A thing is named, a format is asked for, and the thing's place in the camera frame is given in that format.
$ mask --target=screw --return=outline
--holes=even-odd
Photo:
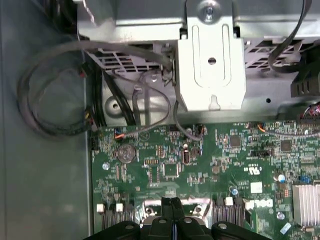
[[[214,15],[214,8],[213,8],[212,6],[207,6],[207,7],[204,9],[204,13],[205,13],[205,19],[206,19],[207,21],[211,21],[213,15]]]
[[[224,223],[219,223],[218,227],[221,228],[221,229],[227,229],[228,228],[228,226],[225,225]]]
[[[185,218],[183,221],[184,221],[186,224],[192,223],[192,220],[191,220],[190,218]]]
[[[102,164],[103,170],[109,170],[109,168],[110,168],[110,164],[108,162],[105,162],[104,164]]]

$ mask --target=black connector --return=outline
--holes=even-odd
[[[93,136],[90,138],[91,151],[99,151],[99,140],[98,137]]]
[[[299,116],[297,123],[300,125],[320,125],[320,116]]]

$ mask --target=silver heatsink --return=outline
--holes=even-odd
[[[301,226],[320,225],[320,185],[293,185],[293,218]]]

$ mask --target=green circuit board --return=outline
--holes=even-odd
[[[101,128],[91,135],[94,231],[121,220],[159,215],[161,197],[179,197],[187,215],[206,225],[230,221],[274,240],[318,240],[320,228],[295,222],[292,186],[320,179],[320,148],[311,125],[294,121],[185,126],[190,141],[163,125],[132,138],[137,127]]]

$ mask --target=integrated circuit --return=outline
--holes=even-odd
[[[292,141],[291,140],[282,140],[280,142],[281,152],[291,152]]]
[[[163,175],[167,178],[176,178],[179,175],[178,164],[163,164]]]
[[[158,183],[159,182],[159,167],[151,166],[149,168],[149,181],[150,183]]]
[[[219,167],[219,166],[213,166],[213,167],[212,167],[212,172],[213,172],[214,174],[220,173],[220,167]]]
[[[239,148],[241,146],[241,138],[238,135],[230,136],[230,147]]]

